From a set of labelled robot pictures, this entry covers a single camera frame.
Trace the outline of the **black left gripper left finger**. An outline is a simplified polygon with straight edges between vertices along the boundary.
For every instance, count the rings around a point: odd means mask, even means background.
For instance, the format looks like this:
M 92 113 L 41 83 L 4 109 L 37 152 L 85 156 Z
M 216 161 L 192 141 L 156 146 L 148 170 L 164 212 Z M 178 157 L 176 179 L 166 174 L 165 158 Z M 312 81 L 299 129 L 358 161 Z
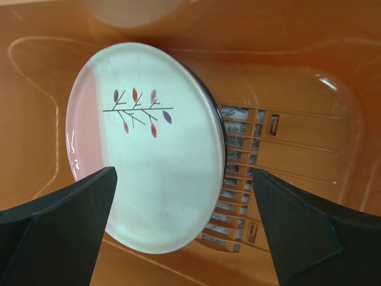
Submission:
M 105 167 L 1 211 L 1 285 L 89 285 L 116 185 Z

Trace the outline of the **cream and pink branch plate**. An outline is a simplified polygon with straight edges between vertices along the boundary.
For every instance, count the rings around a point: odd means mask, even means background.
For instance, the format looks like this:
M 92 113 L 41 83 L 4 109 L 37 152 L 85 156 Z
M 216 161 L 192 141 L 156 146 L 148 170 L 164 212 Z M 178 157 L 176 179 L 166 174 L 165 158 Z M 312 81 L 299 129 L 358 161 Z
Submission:
M 163 254 L 206 227 L 222 188 L 224 148 L 213 106 L 178 60 L 127 42 L 98 51 L 68 99 L 67 157 L 76 180 L 117 172 L 106 232 Z

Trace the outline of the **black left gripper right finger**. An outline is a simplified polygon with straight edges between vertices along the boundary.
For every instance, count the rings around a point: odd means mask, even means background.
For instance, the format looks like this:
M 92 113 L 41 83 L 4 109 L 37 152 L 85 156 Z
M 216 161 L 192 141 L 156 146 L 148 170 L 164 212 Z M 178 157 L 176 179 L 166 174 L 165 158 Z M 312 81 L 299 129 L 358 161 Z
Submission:
M 252 186 L 280 285 L 380 285 L 380 217 L 262 169 Z

